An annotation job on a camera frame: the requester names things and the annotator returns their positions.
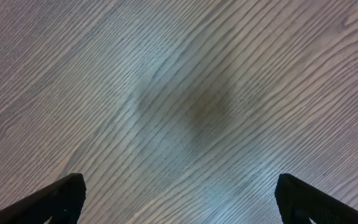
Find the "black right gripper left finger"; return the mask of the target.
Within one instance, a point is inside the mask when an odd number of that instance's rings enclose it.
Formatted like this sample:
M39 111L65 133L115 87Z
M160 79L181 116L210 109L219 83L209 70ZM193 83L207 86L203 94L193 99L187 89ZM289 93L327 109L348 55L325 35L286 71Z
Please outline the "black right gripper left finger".
M0 224L77 224L85 199L83 175L72 173L0 210Z

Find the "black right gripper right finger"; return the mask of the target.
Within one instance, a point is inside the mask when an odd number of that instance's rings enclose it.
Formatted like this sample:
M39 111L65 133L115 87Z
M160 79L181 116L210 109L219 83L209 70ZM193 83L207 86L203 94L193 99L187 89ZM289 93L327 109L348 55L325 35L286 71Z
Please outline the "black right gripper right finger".
M358 224L358 211L291 174L280 174L275 199L284 224Z

